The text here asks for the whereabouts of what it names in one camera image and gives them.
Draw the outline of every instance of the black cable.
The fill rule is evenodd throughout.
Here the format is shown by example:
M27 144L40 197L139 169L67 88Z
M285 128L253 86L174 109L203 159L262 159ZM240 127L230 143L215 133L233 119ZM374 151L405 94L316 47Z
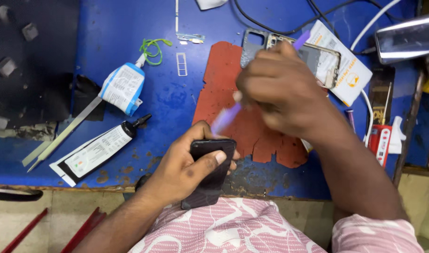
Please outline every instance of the black cable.
M330 10L328 10L328 11L324 12L323 14L324 14L324 15L327 15L327 14L329 14L330 12L332 12L332 11L334 11L334 10L337 10L337 9L339 9L339 8L341 8L341 7L345 6L345 5L348 5L348 4L351 4L351 3L353 3L353 2L357 2L357 1L366 1L366 2L372 3L373 5L375 5L376 7L378 7L379 9L382 9L382 6L381 6L379 3L376 3L374 0L349 0L349 1L346 1L346 2L344 2L344 3L341 3L341 4L339 4L339 5L335 6L335 7L333 7L332 9L330 9ZM249 21L251 21L252 23L254 23L254 24L256 24L256 25L258 25L258 26L260 26L260 27L262 27L262 28L264 28L264 29L266 29L266 30L269 30L269 31L271 31L271 32L273 32L273 33L282 34L282 35L289 35L289 34L295 33L295 32L297 32L297 31L301 30L304 26L306 26L306 25L310 24L311 22L313 22L313 21L315 21L315 20L317 20L318 18L320 18L320 17L321 17L321 15L317 15L317 16L315 16L315 17L313 17L313 18L311 18L311 19L307 20L305 23L303 23L302 25L298 26L296 29L293 29L293 30L291 30L291 31L285 31L285 32L284 32L284 31L277 31L277 30L274 30L274 29L272 29L272 28L270 28L270 27L268 27L268 26L263 25L262 23L260 23L260 22L256 21L255 19L253 19L253 18L251 18L249 15L247 15L247 14L243 11L243 9L241 8L241 6L239 5L238 0L234 0L234 2L235 2L236 7L238 8L239 12L240 12L240 13L241 13L241 14L242 14L246 19L248 19L248 20L249 20ZM405 19L397 18L397 17L395 17L395 16L393 16L393 15L389 14L388 12L385 12L385 14L386 14L389 18L394 19L394 20L398 20L398 21L405 20Z
M313 0L308 0L308 2L316 9L316 11L321 15L321 17L327 22L327 24L330 26L330 28L333 30L333 33L335 34L335 37L344 45L343 41L340 38L340 34L336 31L335 27L330 23L330 20L327 19L326 15L319 9L319 7L314 3ZM363 52L356 52L352 49L349 49L354 55L364 55Z
M333 30L333 33L335 33L335 36L341 41L340 39L340 35L338 34L338 32L336 31L335 27L333 27L333 25L330 23L330 20L327 19L326 15L324 15L324 13L319 9L319 7L314 3L313 0L308 0L309 3L311 3L311 5L313 5L314 9L319 13L319 15L327 22L327 24L330 26L330 28Z

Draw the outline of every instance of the right hand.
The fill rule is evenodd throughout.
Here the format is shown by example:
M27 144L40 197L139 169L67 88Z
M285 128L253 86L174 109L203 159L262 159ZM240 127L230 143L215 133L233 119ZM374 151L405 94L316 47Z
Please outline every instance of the right hand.
M326 98L317 80L286 41L260 50L240 73L242 102L256 102L266 125L309 142L320 133L348 128L344 117Z

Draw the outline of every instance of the phone screen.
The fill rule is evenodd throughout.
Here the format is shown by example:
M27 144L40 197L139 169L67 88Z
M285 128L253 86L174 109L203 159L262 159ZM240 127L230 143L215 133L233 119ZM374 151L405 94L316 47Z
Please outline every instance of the phone screen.
M204 207L218 202L236 146L236 141L232 139L196 140L191 143L190 154L195 161L216 150L224 151L227 158L200 182L191 195L182 200L180 204L181 209L188 210Z

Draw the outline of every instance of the tiled floor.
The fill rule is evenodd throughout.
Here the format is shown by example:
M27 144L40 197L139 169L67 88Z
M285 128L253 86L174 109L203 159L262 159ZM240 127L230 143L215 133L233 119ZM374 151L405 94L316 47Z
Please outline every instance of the tiled floor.
M120 193L44 191L36 202L0 201L0 252L45 208L49 213L15 253L60 252L86 219L101 207L110 213L124 202Z
M400 192L419 231L429 201L429 178L404 175ZM111 213L123 201L121 193L70 191L44 191L44 196L36 202L0 201L0 252L44 208L49 208L49 214L15 249L15 253L59 253L96 207ZM321 247L327 247L333 226L331 202L275 202L292 225Z

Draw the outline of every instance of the printed label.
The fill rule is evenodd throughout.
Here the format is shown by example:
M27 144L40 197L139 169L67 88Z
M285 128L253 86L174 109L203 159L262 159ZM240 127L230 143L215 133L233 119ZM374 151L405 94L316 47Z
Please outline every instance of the printed label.
M117 126L67 158L65 163L76 176L82 177L109 159L131 140L132 138L122 130L122 127Z
M307 43L325 47L341 53L340 71L336 86L331 91L347 106L351 106L373 73L349 51L329 29L319 20L311 29ZM329 62L330 58L321 59L319 64Z
M123 65L107 84L102 98L125 112L143 81L143 75Z
M385 162L386 148L388 145L388 140L390 138L390 135L391 135L391 132L387 129L384 129L380 134L380 140L379 140L379 146L378 146L376 158L377 158L377 161L382 166L383 166L383 163Z

